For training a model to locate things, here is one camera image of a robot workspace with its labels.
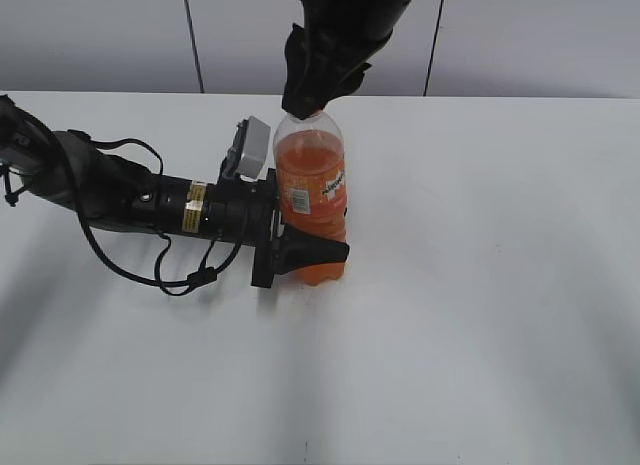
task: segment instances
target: orange soda bottle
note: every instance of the orange soda bottle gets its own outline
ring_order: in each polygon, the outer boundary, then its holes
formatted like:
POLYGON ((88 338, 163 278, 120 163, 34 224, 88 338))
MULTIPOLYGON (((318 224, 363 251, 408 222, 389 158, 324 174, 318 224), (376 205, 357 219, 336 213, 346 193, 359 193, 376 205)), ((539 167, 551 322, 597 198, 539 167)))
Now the orange soda bottle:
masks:
MULTIPOLYGON (((346 240, 347 188, 342 134, 325 112, 306 120, 282 119, 273 139, 280 210, 284 222, 322 238, 346 240)), ((339 279, 344 263, 295 272, 307 285, 339 279)))

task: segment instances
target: robotic arm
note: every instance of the robotic arm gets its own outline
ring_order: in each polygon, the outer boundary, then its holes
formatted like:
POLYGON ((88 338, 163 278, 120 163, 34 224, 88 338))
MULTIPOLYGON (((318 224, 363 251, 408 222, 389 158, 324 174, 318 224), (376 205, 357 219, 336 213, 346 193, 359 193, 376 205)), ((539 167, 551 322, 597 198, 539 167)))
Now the robotic arm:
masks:
POLYGON ((217 184, 164 175, 162 159, 146 143, 136 139, 97 142, 77 130, 50 131, 42 122, 0 97, 0 176, 6 199, 15 206, 29 191, 76 212, 78 221, 97 257, 113 272, 162 289, 169 295, 185 295, 212 283, 237 255, 241 245, 255 247, 252 285, 269 288, 275 274, 308 265, 344 262, 345 243, 325 240, 285 225, 280 233, 275 171, 257 178, 266 157, 270 129, 255 117, 238 125, 233 145, 220 167, 217 184), (158 173, 103 151, 134 143, 160 161, 158 173), (12 189, 10 175, 21 187, 12 189), (115 232, 157 234, 167 241, 158 256, 154 277, 123 270, 102 251, 92 228, 115 232), (186 280, 165 282, 160 265, 171 245, 169 234, 210 241, 197 271, 186 280), (207 265, 216 241, 234 243, 232 252, 218 267, 207 265), (184 288, 179 293, 174 288, 184 288))
MULTIPOLYGON (((300 1, 305 23, 304 28, 294 25, 285 47, 287 83, 282 106, 304 119, 331 99, 359 88, 369 68, 366 61, 387 43, 411 0, 300 1)), ((77 130, 52 132, 9 97, 0 96, 0 178, 11 206, 29 191, 75 211, 96 256, 127 279, 170 295, 185 295, 214 282, 244 244, 255 248, 252 285, 270 287, 275 274, 344 262, 349 246, 281 225, 275 171, 269 169, 266 179, 256 180, 269 133, 269 127, 255 117, 241 122, 218 182, 203 183, 165 175, 160 155, 140 140, 98 142, 77 130), (158 158, 158 173, 103 153, 127 143, 158 158), (16 190, 12 175, 21 181, 16 190), (153 278, 135 275, 112 262, 92 228, 157 234, 165 240, 167 246, 156 260, 153 278), (204 238, 210 244, 198 270, 185 280, 166 282, 160 269, 171 246, 171 234, 204 238), (216 241, 234 247, 222 264, 212 267, 207 258, 216 241), (175 288, 183 290, 173 292, 175 288)))
POLYGON ((367 60, 391 38, 412 0, 300 0, 304 28, 294 25, 285 46, 282 108, 299 119, 355 92, 367 60))

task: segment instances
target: white table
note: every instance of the white table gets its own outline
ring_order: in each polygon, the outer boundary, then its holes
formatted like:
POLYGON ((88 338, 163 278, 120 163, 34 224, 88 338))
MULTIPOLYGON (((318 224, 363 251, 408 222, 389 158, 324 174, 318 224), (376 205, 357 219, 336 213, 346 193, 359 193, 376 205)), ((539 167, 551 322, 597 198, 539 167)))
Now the white table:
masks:
MULTIPOLYGON (((282 115, 267 96, 11 96, 208 181, 237 121, 282 115)), ((339 282, 258 291, 246 249, 169 300, 108 272, 73 214, 0 205, 0 463, 640 463, 640 101, 328 111, 348 153, 339 282)), ((147 275, 163 246, 99 239, 147 275)), ((167 277, 204 247, 179 240, 167 277)))

